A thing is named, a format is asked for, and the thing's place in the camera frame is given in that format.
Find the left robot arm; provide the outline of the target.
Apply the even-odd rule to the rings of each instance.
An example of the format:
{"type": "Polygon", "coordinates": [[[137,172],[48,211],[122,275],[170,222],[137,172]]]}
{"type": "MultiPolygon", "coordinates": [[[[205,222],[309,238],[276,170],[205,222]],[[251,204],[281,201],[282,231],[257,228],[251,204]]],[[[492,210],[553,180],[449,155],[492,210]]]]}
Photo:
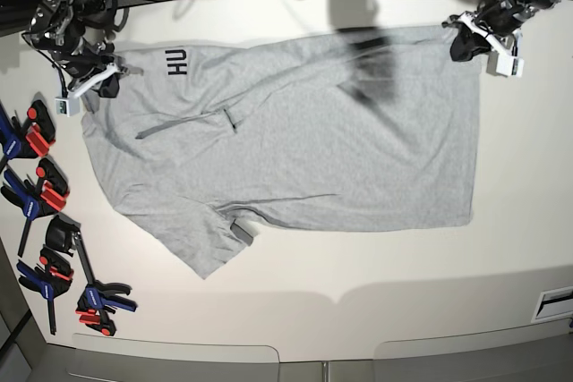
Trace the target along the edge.
{"type": "Polygon", "coordinates": [[[451,15],[442,23],[458,34],[450,47],[455,62],[468,62],[477,55],[493,52],[499,59],[518,59],[521,27],[541,10],[560,0],[488,0],[473,12],[451,15]]]}

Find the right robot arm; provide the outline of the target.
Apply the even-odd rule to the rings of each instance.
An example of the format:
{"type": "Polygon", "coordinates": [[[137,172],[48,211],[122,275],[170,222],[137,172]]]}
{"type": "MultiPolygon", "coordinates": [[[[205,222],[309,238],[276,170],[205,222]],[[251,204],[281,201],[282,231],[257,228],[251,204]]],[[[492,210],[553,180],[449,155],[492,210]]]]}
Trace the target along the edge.
{"type": "Polygon", "coordinates": [[[86,29],[118,31],[118,0],[41,0],[22,39],[56,71],[61,95],[79,98],[89,90],[116,98],[127,74],[111,42],[89,42],[86,29]]]}

